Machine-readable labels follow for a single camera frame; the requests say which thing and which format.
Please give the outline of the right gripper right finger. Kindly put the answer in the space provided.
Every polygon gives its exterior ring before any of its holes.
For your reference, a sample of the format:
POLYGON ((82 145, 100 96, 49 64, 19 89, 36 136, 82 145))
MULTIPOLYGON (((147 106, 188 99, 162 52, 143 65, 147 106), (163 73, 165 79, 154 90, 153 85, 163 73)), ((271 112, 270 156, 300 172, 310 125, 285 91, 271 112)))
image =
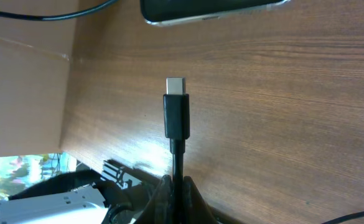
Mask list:
POLYGON ((218 223, 191 177, 184 177, 182 190, 183 218, 185 224, 218 223))

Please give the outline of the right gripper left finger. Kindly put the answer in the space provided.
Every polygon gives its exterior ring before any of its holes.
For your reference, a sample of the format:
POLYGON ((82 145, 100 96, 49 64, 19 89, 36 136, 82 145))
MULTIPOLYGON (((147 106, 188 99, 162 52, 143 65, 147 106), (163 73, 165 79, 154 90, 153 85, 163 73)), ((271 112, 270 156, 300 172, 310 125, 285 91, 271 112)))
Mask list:
POLYGON ((152 198, 134 224, 172 223, 172 179, 164 175, 157 185, 152 198))

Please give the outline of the black smartphone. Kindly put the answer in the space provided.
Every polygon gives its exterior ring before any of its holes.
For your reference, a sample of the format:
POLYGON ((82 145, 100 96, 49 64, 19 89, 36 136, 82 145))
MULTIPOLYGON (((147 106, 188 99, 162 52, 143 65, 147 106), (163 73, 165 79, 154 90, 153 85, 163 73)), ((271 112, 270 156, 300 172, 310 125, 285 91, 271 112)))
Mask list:
POLYGON ((268 10, 289 0, 140 0, 141 14, 153 26, 166 27, 268 10))

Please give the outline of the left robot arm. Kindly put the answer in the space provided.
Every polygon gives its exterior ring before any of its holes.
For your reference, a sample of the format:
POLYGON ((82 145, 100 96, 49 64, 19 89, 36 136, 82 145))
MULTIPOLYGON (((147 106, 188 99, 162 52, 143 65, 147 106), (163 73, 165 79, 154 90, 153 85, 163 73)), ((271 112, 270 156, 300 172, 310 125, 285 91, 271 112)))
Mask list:
POLYGON ((0 224, 130 223, 153 193, 144 182, 120 187, 93 170, 69 172, 0 200, 0 224))

